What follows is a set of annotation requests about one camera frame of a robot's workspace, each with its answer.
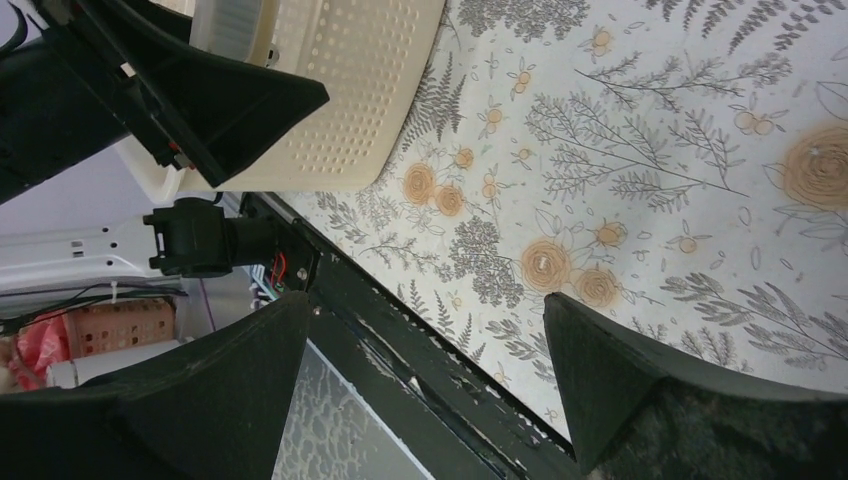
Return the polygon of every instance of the cream plastic tray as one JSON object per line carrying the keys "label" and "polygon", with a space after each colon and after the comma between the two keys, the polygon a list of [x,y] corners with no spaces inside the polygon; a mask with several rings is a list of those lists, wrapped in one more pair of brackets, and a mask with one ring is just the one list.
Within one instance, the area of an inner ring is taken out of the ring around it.
{"label": "cream plastic tray", "polygon": [[[158,3],[187,14],[194,5]],[[443,7],[444,0],[282,0],[272,68],[323,82],[330,101],[215,190],[355,190],[373,182],[412,104]],[[159,167],[134,138],[118,150],[153,201],[213,190],[196,171]]]}

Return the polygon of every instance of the pink basket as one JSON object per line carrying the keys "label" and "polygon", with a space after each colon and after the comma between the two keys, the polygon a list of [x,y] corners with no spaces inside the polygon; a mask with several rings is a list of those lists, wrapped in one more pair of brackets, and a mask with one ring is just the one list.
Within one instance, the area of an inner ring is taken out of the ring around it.
{"label": "pink basket", "polygon": [[164,299],[95,305],[65,320],[72,358],[164,342],[174,338],[174,307]]}

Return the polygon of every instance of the beige plastic basket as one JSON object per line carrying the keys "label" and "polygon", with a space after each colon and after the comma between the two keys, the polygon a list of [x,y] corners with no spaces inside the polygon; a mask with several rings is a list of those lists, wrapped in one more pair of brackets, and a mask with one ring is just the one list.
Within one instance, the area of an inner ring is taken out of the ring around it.
{"label": "beige plastic basket", "polygon": [[[159,3],[185,13],[194,4]],[[443,7],[444,0],[281,0],[273,68],[323,82],[330,102],[216,190],[354,190],[373,182],[412,104]],[[164,169],[132,142],[119,151],[154,201],[212,190],[196,171],[158,188]]]}
{"label": "beige plastic basket", "polygon": [[65,317],[72,358],[173,340],[174,308],[154,298],[95,305]]}

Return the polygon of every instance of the white tablecloth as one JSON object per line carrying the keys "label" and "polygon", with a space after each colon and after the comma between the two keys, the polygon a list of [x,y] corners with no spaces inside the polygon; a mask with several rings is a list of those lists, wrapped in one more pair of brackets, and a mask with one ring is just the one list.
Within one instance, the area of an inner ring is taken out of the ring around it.
{"label": "white tablecloth", "polygon": [[846,390],[848,2],[449,3],[379,180],[284,199],[566,436],[551,291]]}

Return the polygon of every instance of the tablecloth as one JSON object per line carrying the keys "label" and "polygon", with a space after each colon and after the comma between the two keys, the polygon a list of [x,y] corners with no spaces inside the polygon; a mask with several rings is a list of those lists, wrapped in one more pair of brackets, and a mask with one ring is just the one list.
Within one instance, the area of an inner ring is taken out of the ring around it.
{"label": "tablecloth", "polygon": [[379,179],[281,196],[565,436],[553,291],[845,392],[847,6],[449,0]]}

